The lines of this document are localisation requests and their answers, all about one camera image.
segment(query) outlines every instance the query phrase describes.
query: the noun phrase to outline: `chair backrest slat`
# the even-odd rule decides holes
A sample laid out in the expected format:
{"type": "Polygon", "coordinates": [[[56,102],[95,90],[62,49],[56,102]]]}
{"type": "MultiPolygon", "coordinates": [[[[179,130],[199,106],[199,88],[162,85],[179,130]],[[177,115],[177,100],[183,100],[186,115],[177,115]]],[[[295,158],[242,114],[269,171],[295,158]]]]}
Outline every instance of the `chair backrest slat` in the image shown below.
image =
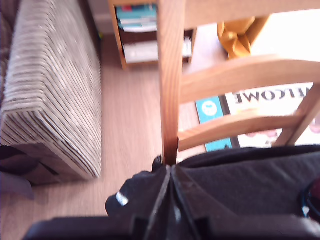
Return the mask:
{"type": "Polygon", "coordinates": [[[275,13],[320,9],[319,0],[187,0],[186,29],[200,25],[262,17],[275,13]]]}
{"type": "Polygon", "coordinates": [[[264,115],[255,111],[246,111],[237,115],[226,115],[179,132],[178,150],[184,151],[220,139],[279,129],[283,126],[294,128],[302,120],[302,117],[301,114],[274,116],[264,115]]]}
{"type": "Polygon", "coordinates": [[[320,83],[320,62],[251,56],[226,61],[200,72],[185,75],[180,104],[267,86],[320,83]]]}

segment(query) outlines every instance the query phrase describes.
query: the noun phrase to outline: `laminate floor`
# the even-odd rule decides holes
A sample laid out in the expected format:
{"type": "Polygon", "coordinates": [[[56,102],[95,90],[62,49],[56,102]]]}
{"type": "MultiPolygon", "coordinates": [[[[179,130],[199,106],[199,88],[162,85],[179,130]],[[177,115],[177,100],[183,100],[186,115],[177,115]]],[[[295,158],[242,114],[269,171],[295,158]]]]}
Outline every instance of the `laminate floor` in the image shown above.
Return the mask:
{"type": "MultiPolygon", "coordinates": [[[[285,52],[320,56],[315,33],[319,12],[275,15],[257,39],[252,54],[285,52]]],[[[215,24],[198,29],[190,73],[225,61],[215,24]]],[[[106,199],[116,193],[126,179],[151,170],[161,154],[160,93],[157,65],[122,70],[113,36],[102,41],[102,176],[88,182],[72,182],[34,188],[35,200],[18,195],[1,196],[1,237],[21,239],[35,222],[63,216],[106,216],[106,199]]],[[[180,107],[179,128],[199,124],[194,102],[180,107]]],[[[199,146],[178,154],[185,159],[205,151],[199,146]]]]}

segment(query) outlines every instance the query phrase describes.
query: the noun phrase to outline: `yellow bag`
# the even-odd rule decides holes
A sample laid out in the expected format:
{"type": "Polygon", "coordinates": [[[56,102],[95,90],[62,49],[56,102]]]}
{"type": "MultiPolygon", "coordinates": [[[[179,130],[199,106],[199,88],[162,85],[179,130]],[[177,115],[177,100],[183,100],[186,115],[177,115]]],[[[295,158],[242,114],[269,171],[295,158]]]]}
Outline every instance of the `yellow bag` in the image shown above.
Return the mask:
{"type": "Polygon", "coordinates": [[[251,45],[264,28],[269,16],[249,17],[246,19],[217,24],[217,34],[229,59],[251,55],[251,45]]]}

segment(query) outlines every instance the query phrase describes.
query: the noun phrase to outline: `sofa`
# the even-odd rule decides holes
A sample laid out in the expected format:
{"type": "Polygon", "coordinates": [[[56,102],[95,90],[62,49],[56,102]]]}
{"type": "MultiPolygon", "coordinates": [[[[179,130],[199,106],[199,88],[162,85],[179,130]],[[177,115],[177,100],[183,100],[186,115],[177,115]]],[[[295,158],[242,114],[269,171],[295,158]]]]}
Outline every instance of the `sofa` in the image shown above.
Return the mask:
{"type": "Polygon", "coordinates": [[[99,42],[87,1],[1,0],[0,138],[18,152],[2,169],[33,185],[101,175],[99,42]]]}

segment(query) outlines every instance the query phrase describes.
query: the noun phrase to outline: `wooden bookshelf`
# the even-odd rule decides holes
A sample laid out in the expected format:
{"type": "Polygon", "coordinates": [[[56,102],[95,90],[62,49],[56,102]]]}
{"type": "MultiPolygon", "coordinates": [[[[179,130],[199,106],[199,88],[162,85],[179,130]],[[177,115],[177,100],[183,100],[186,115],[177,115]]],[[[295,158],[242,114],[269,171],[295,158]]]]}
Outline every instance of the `wooden bookshelf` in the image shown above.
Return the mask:
{"type": "MultiPolygon", "coordinates": [[[[112,18],[112,25],[114,29],[115,39],[118,47],[118,52],[121,60],[121,65],[123,69],[126,69],[129,66],[137,66],[143,64],[154,64],[158,61],[146,61],[146,62],[136,62],[136,63],[127,63],[125,58],[125,53],[123,50],[123,44],[129,43],[138,43],[145,41],[154,41],[157,40],[157,32],[124,32],[118,27],[118,20],[116,15],[116,7],[123,5],[141,5],[141,4],[156,4],[157,0],[109,0],[110,14],[112,18]]],[[[191,57],[184,57],[184,63],[190,63],[194,53],[194,45],[196,40],[197,29],[185,29],[184,36],[191,38],[191,57]]]]}

